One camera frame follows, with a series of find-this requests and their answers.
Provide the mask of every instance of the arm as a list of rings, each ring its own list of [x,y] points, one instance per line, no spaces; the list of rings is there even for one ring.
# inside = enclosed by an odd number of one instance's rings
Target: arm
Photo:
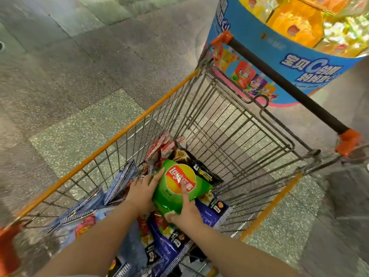
[[[194,201],[189,200],[187,189],[182,186],[183,207],[180,215],[170,214],[168,219],[186,233],[219,269],[224,277],[299,277],[288,264],[247,245],[227,237],[203,223]]]
[[[152,208],[160,171],[133,182],[127,198],[111,214],[50,260],[35,277],[96,275],[105,277],[132,223]]]

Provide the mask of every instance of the right hand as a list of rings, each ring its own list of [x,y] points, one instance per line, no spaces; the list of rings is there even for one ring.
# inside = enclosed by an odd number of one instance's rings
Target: right hand
[[[201,225],[204,222],[195,205],[195,200],[190,201],[186,185],[181,184],[181,190],[183,199],[181,214],[168,214],[167,220],[186,233],[187,229],[196,228],[197,225]]]

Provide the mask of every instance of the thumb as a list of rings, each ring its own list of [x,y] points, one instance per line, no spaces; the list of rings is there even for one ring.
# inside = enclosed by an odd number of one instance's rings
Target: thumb
[[[167,222],[174,223],[174,224],[176,224],[178,217],[179,215],[175,211],[170,211],[169,213],[166,213],[164,215],[164,218],[167,220]]]

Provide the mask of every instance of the metal shopping cart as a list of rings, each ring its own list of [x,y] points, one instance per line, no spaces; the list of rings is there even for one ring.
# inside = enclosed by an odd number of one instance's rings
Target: metal shopping cart
[[[268,111],[268,97],[245,93],[248,99],[241,98],[223,79],[214,76],[216,67],[206,54],[224,43],[334,129],[341,138],[336,152],[322,157],[320,150],[311,149]],[[33,241],[56,242],[55,247],[45,245],[49,255],[55,253],[64,237],[41,230],[93,188],[103,184],[107,189],[128,160],[134,158],[142,164],[147,150],[164,130],[173,138],[185,136],[188,150],[224,179],[214,187],[214,193],[233,207],[233,213],[220,231],[240,240],[262,223],[301,177],[347,156],[360,138],[225,31],[202,52],[198,68],[182,83],[49,186],[0,230],[0,275],[8,275],[20,265],[12,244],[20,231]],[[26,258],[37,256],[32,253]],[[206,262],[194,270],[187,256],[180,267],[193,271],[194,276],[204,275]],[[208,275],[215,274],[213,269]]]

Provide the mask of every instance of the green chip bag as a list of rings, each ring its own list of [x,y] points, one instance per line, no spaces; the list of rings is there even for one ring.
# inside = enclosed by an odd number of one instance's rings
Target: green chip bag
[[[186,164],[167,159],[163,167],[165,172],[155,189],[152,201],[164,215],[172,211],[181,213],[183,203],[181,184],[186,185],[190,200],[202,196],[213,188]]]

